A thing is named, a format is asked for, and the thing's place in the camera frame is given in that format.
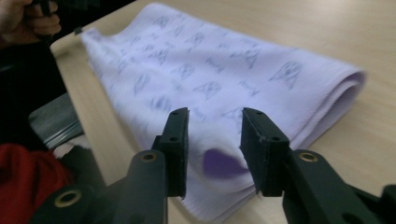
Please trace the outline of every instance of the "hand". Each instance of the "hand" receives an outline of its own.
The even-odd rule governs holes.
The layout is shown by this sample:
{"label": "hand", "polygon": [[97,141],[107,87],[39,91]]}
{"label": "hand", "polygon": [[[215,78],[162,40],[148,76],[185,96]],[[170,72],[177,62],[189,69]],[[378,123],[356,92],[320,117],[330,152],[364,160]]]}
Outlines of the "hand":
{"label": "hand", "polygon": [[0,0],[0,36],[3,46],[29,44],[39,41],[38,35],[55,35],[61,31],[59,17],[53,14],[58,5],[49,2],[50,17],[43,15],[33,0]]}

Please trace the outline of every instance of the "white cloth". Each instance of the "white cloth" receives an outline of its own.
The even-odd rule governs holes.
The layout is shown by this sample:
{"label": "white cloth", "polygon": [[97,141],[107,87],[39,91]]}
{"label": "white cloth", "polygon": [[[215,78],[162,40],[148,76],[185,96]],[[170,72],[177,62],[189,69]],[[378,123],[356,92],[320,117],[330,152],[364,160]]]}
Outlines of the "white cloth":
{"label": "white cloth", "polygon": [[351,106],[361,70],[239,34],[161,4],[122,32],[82,33],[92,69],[121,120],[149,149],[169,112],[190,110],[187,196],[202,220],[222,221],[254,192],[238,149],[241,110],[266,113],[307,148]]}

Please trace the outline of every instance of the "red sleeve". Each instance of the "red sleeve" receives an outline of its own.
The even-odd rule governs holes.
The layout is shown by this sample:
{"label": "red sleeve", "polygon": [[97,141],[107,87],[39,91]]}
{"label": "red sleeve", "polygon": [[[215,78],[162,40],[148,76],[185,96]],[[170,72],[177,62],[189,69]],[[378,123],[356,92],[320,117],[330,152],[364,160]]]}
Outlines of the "red sleeve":
{"label": "red sleeve", "polygon": [[25,224],[52,192],[73,182],[51,151],[0,145],[0,223]]}

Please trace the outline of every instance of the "cloth fold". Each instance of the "cloth fold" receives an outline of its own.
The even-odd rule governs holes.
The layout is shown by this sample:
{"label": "cloth fold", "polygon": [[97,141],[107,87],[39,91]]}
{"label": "cloth fold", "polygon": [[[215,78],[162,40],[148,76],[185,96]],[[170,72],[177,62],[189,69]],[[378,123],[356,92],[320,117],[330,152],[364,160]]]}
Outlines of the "cloth fold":
{"label": "cloth fold", "polygon": [[187,196],[195,216],[221,222],[254,193],[239,150],[242,108],[258,109],[307,148],[360,92],[356,66],[269,43],[162,4],[146,6],[123,31],[82,33],[92,70],[142,148],[168,113],[190,110]]}

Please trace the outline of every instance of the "light wood tabletop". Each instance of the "light wood tabletop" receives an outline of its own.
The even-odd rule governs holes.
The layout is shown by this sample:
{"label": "light wood tabletop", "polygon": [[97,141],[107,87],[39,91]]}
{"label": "light wood tabletop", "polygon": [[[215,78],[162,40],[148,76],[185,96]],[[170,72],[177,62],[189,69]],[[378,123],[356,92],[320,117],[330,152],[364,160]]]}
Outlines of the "light wood tabletop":
{"label": "light wood tabletop", "polygon": [[[149,0],[90,24],[104,35],[125,28]],[[161,0],[200,19],[363,68],[368,82],[351,109],[309,149],[350,185],[379,196],[396,184],[396,2],[393,0]],[[92,73],[79,36],[51,49],[107,184],[125,176],[138,150]],[[171,200],[170,223],[198,223]],[[280,198],[253,197],[226,223],[287,223]]]}

